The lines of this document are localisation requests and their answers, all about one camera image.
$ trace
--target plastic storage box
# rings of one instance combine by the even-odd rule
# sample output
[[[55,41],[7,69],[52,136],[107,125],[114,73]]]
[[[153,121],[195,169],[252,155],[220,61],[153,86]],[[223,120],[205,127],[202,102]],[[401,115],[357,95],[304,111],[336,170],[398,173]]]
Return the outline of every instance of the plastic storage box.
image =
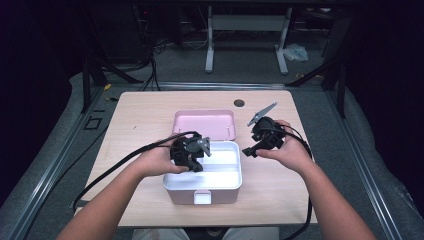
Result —
[[[174,204],[228,204],[237,201],[242,184],[240,151],[229,110],[183,110],[175,113],[173,132],[197,131],[210,137],[211,156],[197,159],[202,172],[165,174],[163,184]]]

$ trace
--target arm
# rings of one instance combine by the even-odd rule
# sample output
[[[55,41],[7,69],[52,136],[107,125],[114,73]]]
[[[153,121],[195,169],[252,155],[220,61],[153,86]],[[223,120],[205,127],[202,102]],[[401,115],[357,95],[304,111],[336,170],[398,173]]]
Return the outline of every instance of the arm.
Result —
[[[170,161],[169,148],[157,147],[142,153],[75,215],[58,239],[112,239],[143,178],[187,170],[187,167],[176,166]]]
[[[279,120],[281,125],[289,123]],[[325,239],[375,239],[373,233],[340,194],[321,168],[309,157],[304,147],[294,138],[287,136],[278,150],[257,150],[264,158],[279,161],[299,173],[305,181],[315,214]]]

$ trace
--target box latch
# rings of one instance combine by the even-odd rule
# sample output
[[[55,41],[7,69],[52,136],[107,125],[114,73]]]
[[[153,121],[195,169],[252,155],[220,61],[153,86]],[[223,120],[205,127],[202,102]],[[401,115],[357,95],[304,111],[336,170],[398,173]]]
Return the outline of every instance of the box latch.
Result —
[[[194,204],[211,204],[212,193],[209,190],[197,190],[194,192]]]

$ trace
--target light wood tabletop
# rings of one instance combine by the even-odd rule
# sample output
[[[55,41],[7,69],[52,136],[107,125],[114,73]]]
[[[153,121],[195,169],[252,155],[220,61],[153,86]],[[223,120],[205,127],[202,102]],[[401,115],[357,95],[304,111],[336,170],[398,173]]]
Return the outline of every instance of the light wood tabletop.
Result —
[[[245,105],[237,107],[235,100],[243,100]],[[266,116],[290,122],[307,140],[288,91],[126,92],[120,97],[87,185],[134,150],[167,138],[175,113],[180,110],[231,110],[237,134],[234,141],[240,150],[252,147],[253,125],[248,127],[247,123],[274,101],[277,105]],[[243,180],[235,203],[175,205],[163,186],[163,176],[149,177],[139,184],[119,226],[259,226],[305,222],[308,193],[297,173],[277,161],[246,157],[241,151],[240,161]],[[82,199],[92,199],[124,166]],[[317,222],[314,213],[311,222]]]

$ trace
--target person's leg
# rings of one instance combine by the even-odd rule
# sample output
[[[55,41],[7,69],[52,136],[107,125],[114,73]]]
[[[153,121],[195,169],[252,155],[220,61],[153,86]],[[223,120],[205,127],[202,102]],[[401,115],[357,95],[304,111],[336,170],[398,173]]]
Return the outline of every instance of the person's leg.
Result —
[[[279,227],[237,227],[228,229],[222,240],[279,240]]]
[[[132,240],[190,240],[182,228],[135,229]]]

